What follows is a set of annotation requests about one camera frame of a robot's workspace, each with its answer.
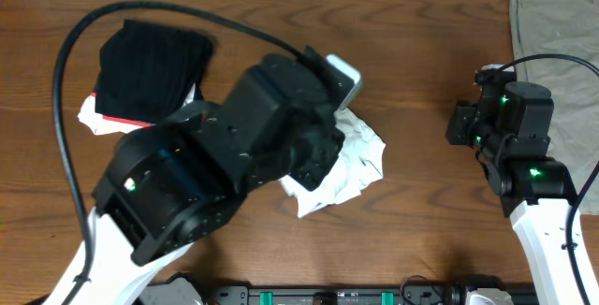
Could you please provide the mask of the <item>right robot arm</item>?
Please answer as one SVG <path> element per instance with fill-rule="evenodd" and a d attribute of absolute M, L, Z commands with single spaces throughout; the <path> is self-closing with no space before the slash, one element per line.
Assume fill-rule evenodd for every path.
<path fill-rule="evenodd" d="M 512 69 L 475 72 L 481 94 L 456 104 L 451 145 L 475 149 L 526 255 L 541 304 L 595 304 L 598 281 L 581 234 L 578 194 L 565 164 L 548 156 L 549 89 Z"/>

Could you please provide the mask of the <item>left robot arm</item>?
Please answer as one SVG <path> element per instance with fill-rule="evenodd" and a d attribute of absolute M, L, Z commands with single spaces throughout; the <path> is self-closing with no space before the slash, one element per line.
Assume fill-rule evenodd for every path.
<path fill-rule="evenodd" d="M 334 114 L 362 84 L 336 55 L 270 54 L 222 104 L 196 101 L 125 135 L 94 189 L 81 245 L 50 304 L 130 304 L 165 266 L 227 224 L 258 187 L 316 189 L 344 135 Z"/>

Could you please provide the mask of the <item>white printed t-shirt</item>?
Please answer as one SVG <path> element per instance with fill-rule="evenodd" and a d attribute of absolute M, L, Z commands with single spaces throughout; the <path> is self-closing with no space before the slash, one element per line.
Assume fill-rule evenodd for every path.
<path fill-rule="evenodd" d="M 306 190 L 289 175 L 279 183 L 298 202 L 298 217 L 342 204 L 371 183 L 384 178 L 383 153 L 386 143 L 350 109 L 335 112 L 336 127 L 345 140 L 330 173 L 313 191 Z"/>

